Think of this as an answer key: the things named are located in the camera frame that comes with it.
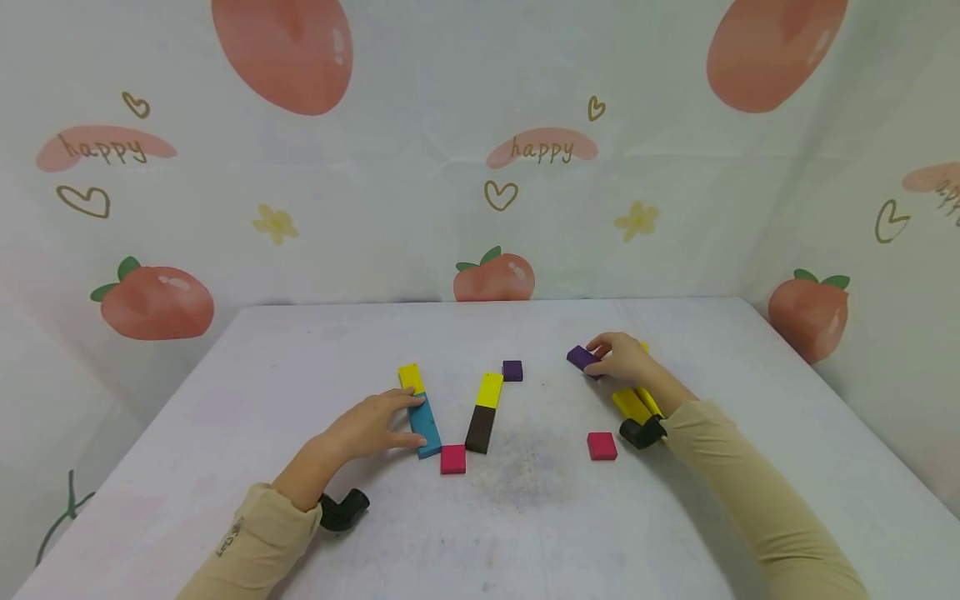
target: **pink brush stroke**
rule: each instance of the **pink brush stroke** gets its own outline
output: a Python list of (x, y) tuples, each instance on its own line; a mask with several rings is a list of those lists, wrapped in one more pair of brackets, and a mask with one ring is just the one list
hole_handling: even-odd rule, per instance
[(945, 181), (948, 185), (960, 185), (960, 162), (934, 164), (903, 177), (901, 184), (908, 192), (933, 192)]
[[(80, 144), (86, 144), (96, 150), (95, 144), (97, 142), (101, 144), (137, 142), (140, 144), (140, 149), (144, 155), (158, 156), (160, 158), (173, 158), (177, 155), (177, 151), (173, 146), (149, 133), (126, 127), (115, 127), (113, 125), (78, 125), (77, 127), (63, 130), (57, 135), (54, 135), (46, 144), (43, 144), (43, 148), (40, 148), (40, 152), (36, 155), (36, 166), (39, 167), (40, 171), (47, 173), (66, 171), (76, 166), (76, 164), (80, 162), (80, 159), (84, 158), (84, 156), (80, 154), (71, 155), (63, 145), (61, 138), (71, 144), (75, 149), (79, 149)], [(128, 154), (128, 159), (132, 159), (132, 153)]]
[(511, 137), (499, 146), (493, 149), (493, 152), (487, 156), (487, 166), (491, 169), (499, 169), (507, 166), (517, 158), (522, 156), (514, 154), (511, 156), (511, 150), (514, 143), (523, 151), (523, 147), (532, 144), (538, 148), (539, 144), (573, 144), (573, 155), (581, 160), (593, 160), (597, 158), (597, 145), (589, 137), (580, 132), (568, 130), (561, 127), (541, 127), (534, 130), (527, 130)]

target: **beige long-sleeve shirt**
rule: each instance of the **beige long-sleeve shirt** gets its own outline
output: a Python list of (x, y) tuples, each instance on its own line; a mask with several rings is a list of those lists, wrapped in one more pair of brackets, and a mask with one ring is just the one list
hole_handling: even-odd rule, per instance
[[(742, 532), (773, 600), (866, 600), (823, 523), (713, 402), (688, 402), (663, 421), (670, 449), (707, 479)], [(306, 551), (320, 507), (302, 513), (256, 484), (217, 549), (178, 600), (265, 600)]]

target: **red block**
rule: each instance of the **red block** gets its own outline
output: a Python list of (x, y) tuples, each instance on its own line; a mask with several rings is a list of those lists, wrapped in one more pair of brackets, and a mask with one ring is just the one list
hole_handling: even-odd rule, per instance
[(609, 431), (588, 434), (587, 446), (590, 448), (590, 458), (594, 461), (616, 460), (616, 444), (613, 443), (613, 434)]
[(458, 475), (467, 472), (467, 447), (445, 445), (440, 449), (440, 475)]

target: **child's hand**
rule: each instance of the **child's hand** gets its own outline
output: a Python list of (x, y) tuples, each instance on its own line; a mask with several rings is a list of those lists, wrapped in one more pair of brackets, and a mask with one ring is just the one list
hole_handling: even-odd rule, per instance
[(634, 385), (645, 385), (658, 370), (657, 361), (647, 353), (640, 342), (622, 331), (608, 331), (590, 340), (587, 350), (602, 359), (587, 365), (588, 375), (611, 375)]
[(338, 453), (342, 453), (344, 461), (390, 448), (425, 445), (426, 439), (422, 435), (397, 433), (389, 428), (396, 411), (423, 404), (423, 397), (413, 396), (413, 392), (413, 388), (407, 388), (370, 396), (341, 415), (323, 432), (322, 437)]
[(274, 490), (307, 512), (317, 506), (326, 484), (347, 461), (389, 448), (416, 448), (426, 444), (423, 436), (390, 430), (394, 413), (423, 404), (411, 396), (413, 388), (390, 390), (370, 396), (303, 445), (297, 456), (274, 480)]
[(635, 386), (646, 388), (665, 417), (697, 397), (660, 363), (647, 353), (640, 342), (623, 332), (601, 333), (590, 340), (587, 349), (601, 358), (587, 365), (588, 375), (612, 375)]

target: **pink peach oval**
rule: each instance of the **pink peach oval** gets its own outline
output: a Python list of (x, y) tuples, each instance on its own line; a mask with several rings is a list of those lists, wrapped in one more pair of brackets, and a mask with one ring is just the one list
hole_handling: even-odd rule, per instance
[(212, 0), (230, 66), (267, 102), (324, 114), (347, 93), (353, 42), (339, 0)]
[(735, 0), (707, 53), (713, 93), (731, 108), (769, 112), (827, 55), (847, 0)]
[(518, 133), (493, 149), (487, 156), (487, 166), (499, 169), (526, 156), (553, 162), (568, 163), (576, 156), (581, 160), (597, 158), (597, 145), (580, 132), (560, 127), (541, 127)]
[(78, 125), (50, 138), (36, 155), (40, 171), (66, 171), (81, 158), (100, 158), (107, 164), (146, 164), (147, 155), (173, 158), (174, 147), (166, 141), (126, 127), (113, 125)]

